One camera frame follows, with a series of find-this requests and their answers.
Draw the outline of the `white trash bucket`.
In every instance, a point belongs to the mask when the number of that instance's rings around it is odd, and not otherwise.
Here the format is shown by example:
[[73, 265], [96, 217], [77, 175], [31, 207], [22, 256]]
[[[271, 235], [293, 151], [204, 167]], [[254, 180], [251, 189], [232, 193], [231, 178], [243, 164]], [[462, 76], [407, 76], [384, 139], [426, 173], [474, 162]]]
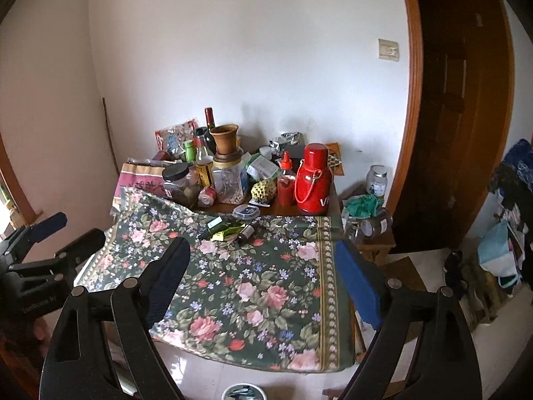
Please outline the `white trash bucket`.
[[222, 400], [267, 400], [262, 388], [249, 383], [238, 383], [227, 387], [221, 395]]

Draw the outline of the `light blue paper bag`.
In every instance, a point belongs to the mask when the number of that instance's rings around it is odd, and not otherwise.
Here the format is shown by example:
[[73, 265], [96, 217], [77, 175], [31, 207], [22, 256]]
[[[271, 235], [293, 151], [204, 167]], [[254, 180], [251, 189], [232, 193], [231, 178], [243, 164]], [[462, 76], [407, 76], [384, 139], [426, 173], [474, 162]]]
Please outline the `light blue paper bag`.
[[519, 281], [513, 251], [509, 247], [508, 222], [499, 222], [482, 237], [478, 249], [480, 267], [492, 274], [501, 289], [510, 289]]

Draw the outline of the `pink striped paper bag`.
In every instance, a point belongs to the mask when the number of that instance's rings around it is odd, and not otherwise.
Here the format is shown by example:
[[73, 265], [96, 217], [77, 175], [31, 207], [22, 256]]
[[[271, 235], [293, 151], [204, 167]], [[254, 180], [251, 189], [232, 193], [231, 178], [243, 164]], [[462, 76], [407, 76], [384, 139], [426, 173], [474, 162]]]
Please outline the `pink striped paper bag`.
[[158, 166], [124, 163], [118, 176], [118, 183], [112, 201], [111, 214], [115, 215], [120, 211], [121, 189], [123, 187], [133, 187], [152, 193], [158, 197], [164, 197], [163, 170], [163, 167]]

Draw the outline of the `black-lid glass jar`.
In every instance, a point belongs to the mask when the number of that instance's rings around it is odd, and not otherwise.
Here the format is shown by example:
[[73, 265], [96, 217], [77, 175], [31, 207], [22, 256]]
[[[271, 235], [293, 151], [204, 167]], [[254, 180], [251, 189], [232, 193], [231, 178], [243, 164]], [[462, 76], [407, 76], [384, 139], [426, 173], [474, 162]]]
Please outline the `black-lid glass jar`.
[[174, 202], [193, 208], [201, 190], [200, 179], [188, 163], [174, 163], [162, 172], [165, 194]]

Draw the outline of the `green crumpled plastic bag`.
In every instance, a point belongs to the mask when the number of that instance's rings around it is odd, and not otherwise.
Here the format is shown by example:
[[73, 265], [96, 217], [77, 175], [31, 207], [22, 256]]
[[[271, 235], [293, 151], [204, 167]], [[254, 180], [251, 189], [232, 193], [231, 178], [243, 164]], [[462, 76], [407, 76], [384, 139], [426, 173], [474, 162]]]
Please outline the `green crumpled plastic bag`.
[[368, 219], [374, 217], [382, 207], [383, 200], [374, 194], [359, 194], [344, 201], [344, 209], [354, 219]]

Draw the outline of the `red snack bag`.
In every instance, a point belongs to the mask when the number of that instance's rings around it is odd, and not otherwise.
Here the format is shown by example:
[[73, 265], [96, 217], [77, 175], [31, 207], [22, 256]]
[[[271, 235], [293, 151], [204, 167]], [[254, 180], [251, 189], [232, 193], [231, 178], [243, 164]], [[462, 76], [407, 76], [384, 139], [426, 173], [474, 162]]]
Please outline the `red snack bag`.
[[184, 143], [193, 139], [194, 130], [198, 126], [195, 119], [185, 123], [167, 126], [155, 131], [155, 140], [160, 151], [171, 156], [180, 156], [185, 152]]

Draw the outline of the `floral green tablecloth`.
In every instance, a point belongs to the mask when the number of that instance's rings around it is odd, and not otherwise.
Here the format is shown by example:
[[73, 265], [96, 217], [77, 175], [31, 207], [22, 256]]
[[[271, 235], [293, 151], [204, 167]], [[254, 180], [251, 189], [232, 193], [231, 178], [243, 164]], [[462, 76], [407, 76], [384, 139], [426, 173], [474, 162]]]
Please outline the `floral green tablecloth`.
[[211, 216], [134, 188], [77, 282], [95, 292], [138, 276], [177, 237], [191, 260], [155, 340], [267, 371], [324, 373], [355, 361], [348, 293], [336, 273], [338, 217], [261, 216], [242, 244], [215, 241]]

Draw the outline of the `green plastic bottle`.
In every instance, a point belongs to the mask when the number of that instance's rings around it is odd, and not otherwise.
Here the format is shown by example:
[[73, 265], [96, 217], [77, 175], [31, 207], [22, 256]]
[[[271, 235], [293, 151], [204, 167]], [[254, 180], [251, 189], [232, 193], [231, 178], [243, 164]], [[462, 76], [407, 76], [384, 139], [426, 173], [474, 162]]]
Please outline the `green plastic bottle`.
[[194, 163], [196, 160], [196, 153], [197, 150], [193, 140], [186, 140], [184, 142], [184, 154], [186, 161], [188, 163]]

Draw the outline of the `small glass jar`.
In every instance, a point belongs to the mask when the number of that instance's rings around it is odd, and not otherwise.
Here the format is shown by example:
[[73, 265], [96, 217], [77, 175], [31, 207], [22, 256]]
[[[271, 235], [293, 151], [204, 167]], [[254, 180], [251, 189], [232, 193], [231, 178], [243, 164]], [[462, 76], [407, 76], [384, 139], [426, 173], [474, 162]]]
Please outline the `small glass jar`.
[[366, 177], [366, 192], [379, 199], [385, 197], [387, 190], [387, 168], [384, 165], [372, 165]]

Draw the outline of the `small red-lid jar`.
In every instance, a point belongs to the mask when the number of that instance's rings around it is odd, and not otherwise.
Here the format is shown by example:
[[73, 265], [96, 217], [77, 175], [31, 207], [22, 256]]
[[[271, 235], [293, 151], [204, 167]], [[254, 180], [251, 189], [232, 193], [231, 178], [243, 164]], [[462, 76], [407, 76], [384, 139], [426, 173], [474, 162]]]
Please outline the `small red-lid jar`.
[[214, 205], [217, 200], [217, 192], [212, 186], [204, 187], [198, 194], [197, 205], [201, 209], [207, 209]]

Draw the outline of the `yellow-label oil bottle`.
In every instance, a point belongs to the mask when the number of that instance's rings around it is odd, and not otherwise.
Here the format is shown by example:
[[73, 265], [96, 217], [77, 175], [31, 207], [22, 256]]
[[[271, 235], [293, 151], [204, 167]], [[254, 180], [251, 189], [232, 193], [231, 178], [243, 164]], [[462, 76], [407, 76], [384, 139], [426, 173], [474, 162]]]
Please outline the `yellow-label oil bottle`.
[[196, 167], [203, 187], [213, 187], [213, 154], [208, 148], [204, 135], [196, 135]]

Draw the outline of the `green yellow wrapper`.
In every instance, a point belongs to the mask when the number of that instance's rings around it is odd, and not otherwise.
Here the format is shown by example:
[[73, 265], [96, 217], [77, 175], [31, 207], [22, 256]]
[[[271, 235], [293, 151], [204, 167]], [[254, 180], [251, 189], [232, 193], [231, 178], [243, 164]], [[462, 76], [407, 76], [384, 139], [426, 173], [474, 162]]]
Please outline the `green yellow wrapper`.
[[217, 217], [207, 223], [198, 238], [199, 240], [223, 242], [236, 237], [243, 228], [245, 228], [243, 222]]

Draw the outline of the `red thermos jug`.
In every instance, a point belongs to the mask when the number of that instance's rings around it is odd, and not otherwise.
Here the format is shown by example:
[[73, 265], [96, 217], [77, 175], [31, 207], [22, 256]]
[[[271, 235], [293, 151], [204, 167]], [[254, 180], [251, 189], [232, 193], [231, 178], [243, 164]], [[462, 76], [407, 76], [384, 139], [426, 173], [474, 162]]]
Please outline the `red thermos jug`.
[[310, 215], [327, 212], [332, 174], [328, 166], [328, 148], [324, 144], [305, 146], [294, 182], [294, 197], [299, 209]]

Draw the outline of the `tall clear storage jar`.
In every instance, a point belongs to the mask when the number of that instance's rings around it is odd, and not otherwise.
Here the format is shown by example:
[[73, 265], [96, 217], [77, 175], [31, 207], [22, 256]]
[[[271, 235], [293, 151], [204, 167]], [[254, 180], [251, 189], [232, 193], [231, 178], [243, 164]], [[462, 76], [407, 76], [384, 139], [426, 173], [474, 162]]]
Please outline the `tall clear storage jar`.
[[241, 177], [241, 158], [239, 148], [232, 154], [215, 154], [213, 160], [213, 180], [218, 202], [239, 205], [245, 199], [245, 184]]

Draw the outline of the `dark wine bottle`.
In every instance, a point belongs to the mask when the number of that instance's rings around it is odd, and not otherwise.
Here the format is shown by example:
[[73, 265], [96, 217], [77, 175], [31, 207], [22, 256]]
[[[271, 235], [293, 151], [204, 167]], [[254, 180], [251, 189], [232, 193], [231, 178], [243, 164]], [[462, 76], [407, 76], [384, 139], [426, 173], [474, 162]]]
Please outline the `dark wine bottle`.
[[204, 114], [205, 114], [205, 118], [206, 118], [207, 127], [208, 127], [209, 130], [212, 130], [216, 126], [215, 122], [214, 122], [212, 108], [211, 107], [206, 107], [204, 109]]

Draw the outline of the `dark small bottle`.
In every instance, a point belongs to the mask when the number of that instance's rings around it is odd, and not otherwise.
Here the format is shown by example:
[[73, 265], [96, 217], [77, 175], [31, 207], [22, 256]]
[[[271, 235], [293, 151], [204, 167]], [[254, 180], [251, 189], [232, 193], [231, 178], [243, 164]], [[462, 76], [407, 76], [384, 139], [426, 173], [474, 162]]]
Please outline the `dark small bottle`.
[[251, 226], [250, 224], [247, 224], [240, 230], [240, 233], [237, 235], [235, 239], [235, 243], [237, 245], [243, 245], [245, 244], [250, 237], [252, 237], [255, 233], [255, 228]]

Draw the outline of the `terracotta clay pot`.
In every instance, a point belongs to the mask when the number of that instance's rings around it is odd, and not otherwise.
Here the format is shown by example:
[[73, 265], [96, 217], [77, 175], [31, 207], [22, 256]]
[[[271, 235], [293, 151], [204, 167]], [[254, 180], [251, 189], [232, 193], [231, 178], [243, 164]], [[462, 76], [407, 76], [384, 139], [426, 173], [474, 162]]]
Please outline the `terracotta clay pot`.
[[210, 130], [218, 154], [228, 155], [233, 154], [238, 150], [238, 130], [239, 126], [235, 124], [215, 126]]

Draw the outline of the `red sauce squeeze bottle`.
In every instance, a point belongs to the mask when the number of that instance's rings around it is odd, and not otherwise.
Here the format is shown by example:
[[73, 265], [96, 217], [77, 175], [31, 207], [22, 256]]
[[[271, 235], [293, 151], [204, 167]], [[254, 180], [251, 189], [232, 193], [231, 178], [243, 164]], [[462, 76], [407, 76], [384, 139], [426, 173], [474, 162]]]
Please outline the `red sauce squeeze bottle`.
[[277, 176], [277, 200], [281, 206], [290, 207], [294, 198], [295, 174], [293, 163], [287, 151], [284, 151], [280, 162], [280, 173]]

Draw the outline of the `blue patterned cloth pile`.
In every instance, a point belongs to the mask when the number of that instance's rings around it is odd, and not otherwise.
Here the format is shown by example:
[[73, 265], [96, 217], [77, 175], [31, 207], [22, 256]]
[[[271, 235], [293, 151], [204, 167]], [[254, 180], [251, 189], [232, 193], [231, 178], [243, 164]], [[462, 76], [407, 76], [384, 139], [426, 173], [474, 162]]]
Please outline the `blue patterned cloth pile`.
[[532, 191], [533, 186], [533, 153], [532, 144], [522, 138], [505, 154], [503, 162], [509, 166], [519, 179]]

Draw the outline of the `yellow-green bumpy fruit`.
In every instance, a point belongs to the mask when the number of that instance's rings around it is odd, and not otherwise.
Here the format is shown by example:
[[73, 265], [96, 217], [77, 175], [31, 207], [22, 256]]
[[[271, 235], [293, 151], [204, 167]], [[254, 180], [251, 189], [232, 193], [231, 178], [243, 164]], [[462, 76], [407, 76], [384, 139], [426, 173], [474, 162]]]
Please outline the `yellow-green bumpy fruit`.
[[257, 182], [251, 189], [251, 199], [262, 204], [270, 204], [276, 196], [276, 189], [275, 179]]

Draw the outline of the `crumpled silver foil bag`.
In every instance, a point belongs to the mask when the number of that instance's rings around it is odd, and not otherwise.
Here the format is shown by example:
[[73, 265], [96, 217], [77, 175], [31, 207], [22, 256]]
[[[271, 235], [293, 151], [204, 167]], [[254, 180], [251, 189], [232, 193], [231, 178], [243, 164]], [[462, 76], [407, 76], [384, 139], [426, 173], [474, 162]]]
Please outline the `crumpled silver foil bag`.
[[303, 134], [300, 132], [288, 132], [278, 135], [269, 141], [269, 147], [278, 154], [282, 154], [288, 146], [300, 145]]

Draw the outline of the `brown wooden door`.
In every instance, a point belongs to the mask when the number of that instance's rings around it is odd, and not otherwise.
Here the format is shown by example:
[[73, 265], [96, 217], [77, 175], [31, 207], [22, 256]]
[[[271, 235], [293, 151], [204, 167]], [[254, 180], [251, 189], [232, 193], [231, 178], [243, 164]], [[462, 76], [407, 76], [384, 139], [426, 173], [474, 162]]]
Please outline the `brown wooden door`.
[[459, 247], [510, 124], [514, 55], [502, 0], [418, 0], [421, 103], [393, 216], [397, 253]]

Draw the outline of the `beige wall switch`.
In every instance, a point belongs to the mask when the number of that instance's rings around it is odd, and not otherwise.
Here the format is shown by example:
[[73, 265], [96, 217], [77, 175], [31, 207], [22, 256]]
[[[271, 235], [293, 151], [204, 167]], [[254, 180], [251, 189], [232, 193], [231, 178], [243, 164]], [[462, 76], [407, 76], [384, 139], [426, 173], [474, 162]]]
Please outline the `beige wall switch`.
[[378, 58], [385, 61], [398, 62], [400, 59], [399, 44], [397, 42], [379, 39]]

